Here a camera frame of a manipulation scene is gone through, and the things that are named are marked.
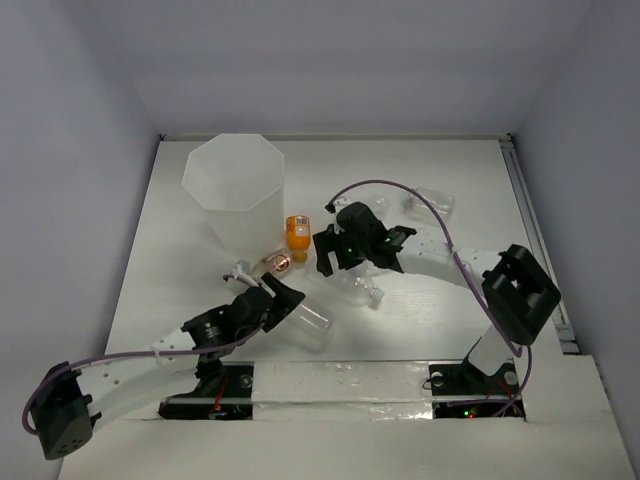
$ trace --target orange pill bottle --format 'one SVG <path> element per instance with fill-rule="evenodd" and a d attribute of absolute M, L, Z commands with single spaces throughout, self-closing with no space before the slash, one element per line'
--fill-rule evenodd
<path fill-rule="evenodd" d="M 287 218 L 287 246 L 291 250 L 291 258 L 296 263 L 307 261 L 306 250 L 311 245 L 311 222 L 309 217 L 294 215 Z"/>

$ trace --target white table surface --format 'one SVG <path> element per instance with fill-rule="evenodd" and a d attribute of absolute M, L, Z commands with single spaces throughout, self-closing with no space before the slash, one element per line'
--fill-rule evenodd
<path fill-rule="evenodd" d="M 220 276 L 236 259 L 221 250 L 180 187 L 187 155 L 199 144 L 160 144 L 108 351 L 148 344 L 233 298 Z M 274 144 L 286 160 L 285 214 L 308 215 L 314 231 L 329 221 L 322 207 L 335 191 L 363 178 L 386 178 L 453 194 L 450 226 L 459 245 L 527 245 L 496 141 Z M 394 202 L 388 225 L 438 234 L 400 213 L 401 193 L 370 189 Z M 316 288 L 299 272 L 285 282 L 309 295 Z M 141 419 L 153 415 L 142 409 L 65 459 L 60 478 L 633 478 L 592 359 L 563 356 L 551 322 L 533 347 L 534 370 L 523 395 L 527 422 L 423 419 L 430 418 L 431 400 L 419 388 L 426 364 L 389 361 L 460 359 L 488 320 L 465 289 L 399 274 L 376 282 L 386 291 L 378 310 L 328 305 L 335 324 L 322 353 L 287 343 L 276 329 L 227 357 L 256 362 L 254 401 L 267 408 L 257 408 L 255 420 L 148 421 Z M 516 367 L 522 376 L 524 360 Z M 320 410 L 314 401 L 335 408 Z M 378 403 L 364 415 L 345 407 L 369 401 Z M 378 415 L 381 405 L 394 415 Z M 380 419 L 406 418 L 414 408 L 425 414 Z"/>

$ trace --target wire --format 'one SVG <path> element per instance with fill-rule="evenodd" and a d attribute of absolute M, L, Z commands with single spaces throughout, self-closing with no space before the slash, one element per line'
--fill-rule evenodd
<path fill-rule="evenodd" d="M 507 390 L 507 393 L 509 394 L 509 398 L 511 398 L 511 391 L 509 390 L 509 388 L 505 387 L 504 384 L 502 384 L 502 386 L 503 386 L 503 388 L 505 388 Z M 491 395 L 493 395 L 493 388 L 489 389 L 489 392 L 487 393 L 487 396 L 483 400 L 481 400 L 481 402 L 484 402 L 484 403 L 504 403 L 504 402 L 509 401 L 509 400 L 503 400 L 503 399 L 500 398 L 500 399 L 495 399 L 495 402 L 489 402 L 489 401 L 485 402 L 485 400 L 490 400 L 491 399 Z M 479 403 L 480 402 L 478 402 L 477 400 L 473 400 L 473 408 L 471 409 L 471 411 L 475 410 L 475 408 L 479 405 Z M 458 406 L 458 405 L 456 405 L 455 402 L 450 402 L 448 405 L 449 406 Z M 522 413 L 522 410 L 520 410 L 520 407 L 518 407 L 515 404 L 512 407 L 513 407 L 513 410 L 516 413 L 516 415 L 518 415 L 520 417 L 524 417 L 524 414 Z"/>
<path fill-rule="evenodd" d="M 503 381 L 501 381 L 501 380 L 499 380 L 497 378 L 494 381 L 498 384 L 498 386 L 501 389 L 503 389 L 506 392 L 507 395 L 509 395 L 509 398 L 511 398 L 513 396 L 513 394 L 511 393 L 511 389 L 509 387 L 507 387 L 507 385 Z"/>
<path fill-rule="evenodd" d="M 448 405 L 450 407 L 458 407 L 462 405 L 479 405 L 481 403 L 504 403 L 504 406 L 500 410 L 498 410 L 496 413 L 491 415 L 492 417 L 499 417 L 504 412 L 509 410 L 511 407 L 514 407 L 514 406 L 517 407 L 516 402 L 518 401 L 518 397 L 522 394 L 524 387 L 527 386 L 527 383 L 529 382 L 529 377 L 531 376 L 531 370 L 533 369 L 533 356 L 531 355 L 531 347 L 527 346 L 525 347 L 525 349 L 527 351 L 527 371 L 524 374 L 524 378 L 522 379 L 520 388 L 516 393 L 513 394 L 511 398 L 507 400 L 502 398 L 485 398 L 483 400 L 459 400 L 459 401 L 457 400 L 455 402 L 449 402 Z"/>
<path fill-rule="evenodd" d="M 216 398 L 213 402 L 213 409 L 211 410 L 211 415 L 215 414 L 220 410 L 220 400 L 224 395 L 224 389 L 227 388 L 227 383 L 229 383 L 229 377 L 224 377 L 224 380 L 222 381 L 222 386 L 220 387 L 220 391 L 216 395 Z"/>
<path fill-rule="evenodd" d="M 139 351 L 131 351 L 131 352 L 116 352 L 116 353 L 108 353 L 106 355 L 97 355 L 94 357 L 88 357 L 83 360 L 78 360 L 77 362 L 70 363 L 69 365 L 56 370 L 51 375 L 46 377 L 40 385 L 33 391 L 27 403 L 24 406 L 24 410 L 22 410 L 22 427 L 30 433 L 31 435 L 37 435 L 38 432 L 29 424 L 29 412 L 33 407 L 33 404 L 36 401 L 36 398 L 51 384 L 54 380 L 60 378 L 65 373 L 69 373 L 73 370 L 77 370 L 81 367 L 92 367 L 95 366 L 96 363 L 102 363 L 109 360 L 126 360 L 131 358 L 148 358 L 155 357 L 159 355 L 161 357 L 180 357 L 186 355 L 207 355 L 209 353 L 220 352 L 223 350 L 228 350 L 230 348 L 239 347 L 243 345 L 247 340 L 255 336 L 260 329 L 262 328 L 262 323 L 250 332 L 248 335 L 236 340 L 235 342 L 227 343 L 225 345 L 218 345 L 215 347 L 207 347 L 207 348 L 196 348 L 193 350 L 161 350 L 159 352 L 153 350 L 139 350 Z"/>

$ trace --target translucent plastic container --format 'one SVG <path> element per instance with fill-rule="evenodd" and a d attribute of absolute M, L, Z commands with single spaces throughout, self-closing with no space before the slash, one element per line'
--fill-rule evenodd
<path fill-rule="evenodd" d="M 287 315 L 283 323 L 294 327 L 286 332 L 291 343 L 304 350 L 319 353 L 329 341 L 333 320 L 317 301 L 307 297 Z"/>
<path fill-rule="evenodd" d="M 284 156 L 261 135 L 222 134 L 189 154 L 182 186 L 224 248 L 250 262 L 284 238 Z"/>
<path fill-rule="evenodd" d="M 429 190 L 428 188 L 417 187 L 416 191 L 426 198 L 426 200 L 435 208 L 436 212 L 442 217 L 444 223 L 447 224 L 456 206 L 454 196 Z M 422 200 L 415 195 L 408 193 L 403 201 L 404 213 L 414 220 L 422 221 L 434 226 L 440 226 L 433 212 L 427 207 Z"/>

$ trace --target white wall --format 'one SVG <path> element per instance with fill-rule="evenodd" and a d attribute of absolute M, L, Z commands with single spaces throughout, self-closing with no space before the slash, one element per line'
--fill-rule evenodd
<path fill-rule="evenodd" d="M 589 0 L 91 0 L 163 133 L 504 133 Z"/>
<path fill-rule="evenodd" d="M 49 366 L 104 348 L 157 147 L 92 15 L 85 2 L 0 6 L 3 480 L 57 475 L 22 405 Z"/>
<path fill-rule="evenodd" d="M 517 134 L 571 322 L 640 472 L 640 2 L 597 0 Z"/>

